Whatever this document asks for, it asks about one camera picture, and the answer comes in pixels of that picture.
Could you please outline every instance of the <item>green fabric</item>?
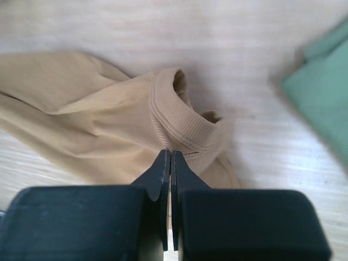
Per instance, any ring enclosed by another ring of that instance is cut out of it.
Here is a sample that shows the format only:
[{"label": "green fabric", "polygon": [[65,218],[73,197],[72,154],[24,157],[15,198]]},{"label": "green fabric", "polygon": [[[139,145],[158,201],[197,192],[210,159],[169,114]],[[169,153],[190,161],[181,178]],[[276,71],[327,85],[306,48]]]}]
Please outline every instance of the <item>green fabric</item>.
[{"label": "green fabric", "polygon": [[282,88],[348,168],[348,20],[304,53]]}]

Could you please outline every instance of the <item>dark object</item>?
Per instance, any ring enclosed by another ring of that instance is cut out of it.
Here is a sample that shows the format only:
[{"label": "dark object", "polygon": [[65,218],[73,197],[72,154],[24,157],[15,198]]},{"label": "dark object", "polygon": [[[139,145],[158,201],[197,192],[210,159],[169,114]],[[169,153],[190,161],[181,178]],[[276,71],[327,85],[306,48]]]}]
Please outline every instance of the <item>dark object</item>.
[{"label": "dark object", "polygon": [[180,260],[330,259],[303,194],[211,189],[163,150],[131,185],[21,191],[0,223],[0,260],[163,260],[169,175]]}]

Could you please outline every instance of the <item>green garment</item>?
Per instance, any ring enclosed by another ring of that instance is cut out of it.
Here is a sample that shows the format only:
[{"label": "green garment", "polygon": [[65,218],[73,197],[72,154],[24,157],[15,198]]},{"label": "green garment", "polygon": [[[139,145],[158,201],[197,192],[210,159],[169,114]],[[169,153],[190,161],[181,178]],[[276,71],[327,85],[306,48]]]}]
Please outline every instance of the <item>green garment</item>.
[{"label": "green garment", "polygon": [[348,168],[348,20],[304,53],[282,88]]}]

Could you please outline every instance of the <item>beige fabric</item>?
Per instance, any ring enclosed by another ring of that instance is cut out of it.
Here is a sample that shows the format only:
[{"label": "beige fabric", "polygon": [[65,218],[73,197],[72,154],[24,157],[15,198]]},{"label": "beige fabric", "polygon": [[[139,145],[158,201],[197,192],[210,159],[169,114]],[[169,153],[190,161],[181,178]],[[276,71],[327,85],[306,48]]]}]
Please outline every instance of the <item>beige fabric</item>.
[{"label": "beige fabric", "polygon": [[180,69],[130,79],[83,53],[6,54],[0,92],[2,129],[96,184],[132,182],[167,148],[210,186],[240,187],[225,122],[193,111]]}]

